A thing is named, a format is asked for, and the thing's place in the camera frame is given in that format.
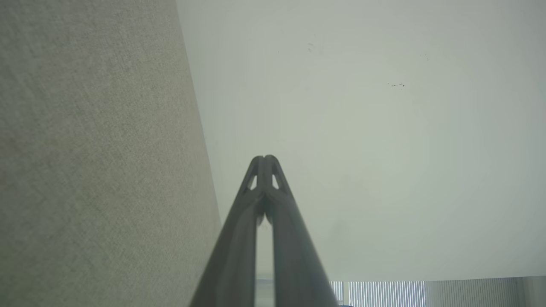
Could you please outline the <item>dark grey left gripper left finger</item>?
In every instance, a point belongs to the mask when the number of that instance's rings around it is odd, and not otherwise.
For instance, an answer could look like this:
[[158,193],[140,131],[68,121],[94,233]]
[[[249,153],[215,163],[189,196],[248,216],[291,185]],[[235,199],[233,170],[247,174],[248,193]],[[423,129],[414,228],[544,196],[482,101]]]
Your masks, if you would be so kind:
[[263,156],[252,159],[191,300],[191,307],[253,307]]

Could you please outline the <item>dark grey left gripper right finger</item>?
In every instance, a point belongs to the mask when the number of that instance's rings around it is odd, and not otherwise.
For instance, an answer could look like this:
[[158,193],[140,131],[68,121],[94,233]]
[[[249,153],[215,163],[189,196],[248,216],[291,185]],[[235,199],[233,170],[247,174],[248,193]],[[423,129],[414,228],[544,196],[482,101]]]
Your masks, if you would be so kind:
[[273,226],[275,305],[336,307],[330,282],[314,248],[279,160],[265,156],[267,218]]

